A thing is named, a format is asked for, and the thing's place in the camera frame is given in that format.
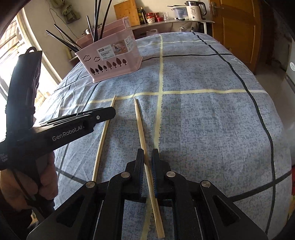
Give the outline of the person's left hand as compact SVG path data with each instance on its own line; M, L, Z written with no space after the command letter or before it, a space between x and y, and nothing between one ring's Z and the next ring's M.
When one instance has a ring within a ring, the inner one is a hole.
M48 165L40 176L42 187L38 188L37 184L22 172L16 171L15 173L30 196L38 193L47 200L53 200L58 195L54 152L48 154ZM1 171L1 192L6 202L15 210L21 211L29 208L25 200L25 193L9 169Z

